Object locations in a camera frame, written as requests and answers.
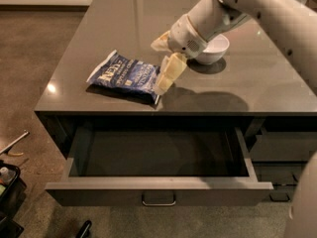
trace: bag of chips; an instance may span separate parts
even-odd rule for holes
[[[159,66],[126,59],[113,51],[92,71],[87,82],[157,103],[159,96],[153,87],[158,74]]]

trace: tabletop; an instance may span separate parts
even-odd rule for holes
[[[160,65],[151,42],[199,0],[93,0],[36,111],[83,115],[313,115],[317,97],[253,20],[224,35],[225,56],[190,62],[158,105],[90,86],[86,79],[113,51]]]

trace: floor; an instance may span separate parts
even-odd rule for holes
[[[21,237],[75,237],[85,220],[91,237],[282,237],[288,203],[254,207],[62,207],[44,190],[58,181],[64,158],[33,112],[83,12],[0,12],[0,149],[23,139],[0,160],[21,169],[26,198],[14,220]]]

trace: bowl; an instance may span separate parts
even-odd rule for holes
[[[229,46],[229,40],[224,35],[218,35],[208,43],[207,48],[195,59],[201,64],[212,64],[226,53]]]

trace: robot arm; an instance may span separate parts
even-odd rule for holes
[[[216,35],[243,23],[245,14],[260,24],[317,94],[317,14],[295,0],[201,0],[181,16],[168,32],[153,42],[155,50],[169,50],[177,54],[171,56],[169,62],[165,60],[162,63],[162,75],[157,80],[158,89],[167,91],[171,83],[160,84],[164,77],[179,75],[184,69],[185,65],[180,65],[179,60],[185,64],[184,60],[197,57]],[[316,237],[316,170],[317,152],[306,166],[297,186],[285,238]]]
[[[317,64],[317,14],[296,0],[201,0],[154,41],[152,47],[157,51],[182,54],[183,60],[196,58],[215,36],[244,23],[246,15],[260,24],[317,93],[317,69],[314,68]],[[170,68],[165,61],[161,71],[164,74],[165,70],[172,69],[184,70],[184,67]]]

